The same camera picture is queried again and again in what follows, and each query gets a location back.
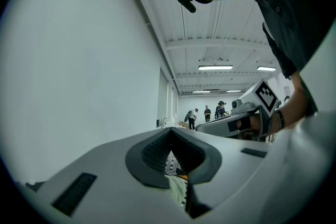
forearm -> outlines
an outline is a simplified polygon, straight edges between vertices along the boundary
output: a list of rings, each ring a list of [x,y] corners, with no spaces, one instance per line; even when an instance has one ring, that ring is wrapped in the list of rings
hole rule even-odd
[[[280,111],[283,114],[285,120],[285,128],[298,122],[306,114],[308,105],[307,97],[303,90],[299,89],[294,91],[292,97],[286,105],[284,105]],[[269,134],[274,134],[279,130],[279,120],[276,113],[272,115],[272,127]]]

black camera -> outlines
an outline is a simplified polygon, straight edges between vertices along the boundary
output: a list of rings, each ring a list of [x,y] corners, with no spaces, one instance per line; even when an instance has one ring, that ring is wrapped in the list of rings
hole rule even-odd
[[[187,10],[189,10],[191,13],[196,12],[196,7],[193,3],[191,3],[192,0],[177,0],[180,2]]]

black rectangular slot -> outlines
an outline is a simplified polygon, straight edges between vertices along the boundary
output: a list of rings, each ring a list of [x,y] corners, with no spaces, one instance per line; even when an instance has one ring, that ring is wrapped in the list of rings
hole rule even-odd
[[[63,214],[70,216],[86,192],[90,189],[97,176],[82,173],[77,179],[61,194],[61,196],[52,204]]]
[[[265,151],[252,150],[251,148],[243,148],[241,152],[260,158],[265,158],[265,156],[267,155],[267,152]]]

ceiling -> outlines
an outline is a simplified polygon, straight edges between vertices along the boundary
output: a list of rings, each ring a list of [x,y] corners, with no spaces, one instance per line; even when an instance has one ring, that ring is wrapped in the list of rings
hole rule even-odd
[[[140,0],[171,69],[180,96],[196,90],[246,91],[280,66],[262,30],[254,0],[194,3],[190,13],[177,0]],[[233,65],[229,72],[199,71],[200,65]],[[257,71],[276,67],[275,72]]]

shirt sleeve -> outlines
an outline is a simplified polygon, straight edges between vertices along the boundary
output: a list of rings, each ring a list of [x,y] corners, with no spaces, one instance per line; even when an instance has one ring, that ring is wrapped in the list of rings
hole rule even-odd
[[[269,36],[268,32],[265,29],[264,23],[263,25],[263,31],[267,37],[269,46],[272,49],[272,52],[274,56],[277,58],[280,68],[282,71],[282,74],[285,76],[286,79],[288,79],[293,73],[297,70],[294,63],[278,48],[276,42]]]

